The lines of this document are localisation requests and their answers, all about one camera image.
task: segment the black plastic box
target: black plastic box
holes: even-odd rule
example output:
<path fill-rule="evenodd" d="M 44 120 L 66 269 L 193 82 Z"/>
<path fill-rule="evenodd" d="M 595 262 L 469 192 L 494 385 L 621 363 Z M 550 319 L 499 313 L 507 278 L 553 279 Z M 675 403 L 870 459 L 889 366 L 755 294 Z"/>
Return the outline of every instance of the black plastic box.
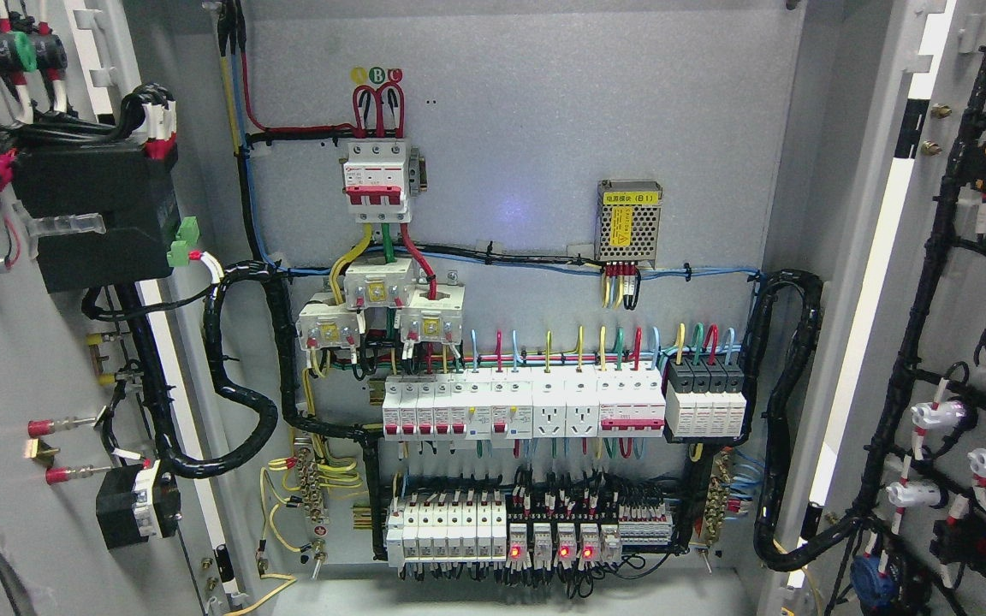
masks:
<path fill-rule="evenodd" d="M 48 293 L 169 276 L 165 253 L 181 223 L 169 176 L 176 160 L 176 148 L 154 160 L 132 141 L 38 148 L 17 159 L 13 187 L 32 217 L 98 213 L 105 221 L 105 234 L 39 239 Z"/>

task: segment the door hinge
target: door hinge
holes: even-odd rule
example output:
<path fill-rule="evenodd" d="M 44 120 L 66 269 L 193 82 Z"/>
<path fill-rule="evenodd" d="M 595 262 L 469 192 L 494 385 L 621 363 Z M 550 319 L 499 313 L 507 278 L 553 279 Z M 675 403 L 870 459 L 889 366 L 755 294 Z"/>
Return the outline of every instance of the door hinge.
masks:
<path fill-rule="evenodd" d="M 900 120 L 900 136 L 896 137 L 896 151 L 893 157 L 915 157 L 919 149 L 919 136 L 923 135 L 923 124 L 927 122 L 927 98 L 908 98 L 904 106 L 904 118 Z"/>

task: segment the yellow label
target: yellow label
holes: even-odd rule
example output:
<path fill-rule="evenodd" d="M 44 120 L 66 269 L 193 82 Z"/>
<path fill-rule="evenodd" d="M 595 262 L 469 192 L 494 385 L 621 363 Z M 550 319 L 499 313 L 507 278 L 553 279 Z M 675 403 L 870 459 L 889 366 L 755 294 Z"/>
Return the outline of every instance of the yellow label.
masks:
<path fill-rule="evenodd" d="M 341 332 L 337 330 L 337 323 L 319 323 L 318 332 L 321 333 L 324 342 L 341 342 Z"/>
<path fill-rule="evenodd" d="M 439 318 L 425 317 L 421 331 L 424 332 L 424 335 L 433 336 L 433 338 L 434 336 L 439 336 Z"/>
<path fill-rule="evenodd" d="M 603 205 L 656 205 L 661 194 L 655 191 L 611 191 L 603 193 Z"/>
<path fill-rule="evenodd" d="M 611 208 L 610 245 L 622 248 L 630 246 L 633 237 L 633 206 L 619 205 Z"/>
<path fill-rule="evenodd" d="M 382 281 L 377 281 L 377 283 L 367 283 L 367 298 L 370 301 L 386 301 L 387 285 Z"/>

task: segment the metal mesh power supply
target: metal mesh power supply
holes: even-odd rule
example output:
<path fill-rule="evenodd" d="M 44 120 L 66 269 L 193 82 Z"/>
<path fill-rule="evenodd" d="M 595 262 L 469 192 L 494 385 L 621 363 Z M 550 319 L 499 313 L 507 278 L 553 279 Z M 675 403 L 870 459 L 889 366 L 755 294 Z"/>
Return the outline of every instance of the metal mesh power supply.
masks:
<path fill-rule="evenodd" d="M 661 230 L 664 190 L 653 180 L 599 183 L 597 261 L 652 261 Z"/>

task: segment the red breaker switch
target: red breaker switch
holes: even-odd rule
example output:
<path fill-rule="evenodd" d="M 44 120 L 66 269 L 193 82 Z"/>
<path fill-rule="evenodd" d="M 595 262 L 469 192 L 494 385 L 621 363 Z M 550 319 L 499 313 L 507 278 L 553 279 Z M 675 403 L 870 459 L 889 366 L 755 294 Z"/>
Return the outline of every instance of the red breaker switch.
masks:
<path fill-rule="evenodd" d="M 352 205 L 401 205 L 402 187 L 346 187 Z"/>

